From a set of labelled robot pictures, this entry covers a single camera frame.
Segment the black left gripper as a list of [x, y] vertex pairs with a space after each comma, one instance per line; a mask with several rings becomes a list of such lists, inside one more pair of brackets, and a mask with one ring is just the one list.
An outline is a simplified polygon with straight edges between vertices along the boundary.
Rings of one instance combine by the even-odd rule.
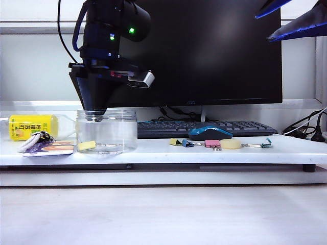
[[69, 77], [86, 117], [102, 117], [114, 94], [127, 85], [128, 77], [139, 75], [139, 66], [118, 55], [109, 59], [84, 59], [69, 63]]

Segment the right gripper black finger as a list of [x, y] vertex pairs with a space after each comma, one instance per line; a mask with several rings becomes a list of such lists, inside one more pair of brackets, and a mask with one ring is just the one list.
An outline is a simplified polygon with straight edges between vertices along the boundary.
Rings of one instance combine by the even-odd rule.
[[310, 11], [277, 29], [268, 40], [275, 42], [320, 36], [326, 36], [326, 1], [317, 1]]
[[267, 0], [255, 15], [256, 19], [262, 18], [276, 11], [291, 0]]

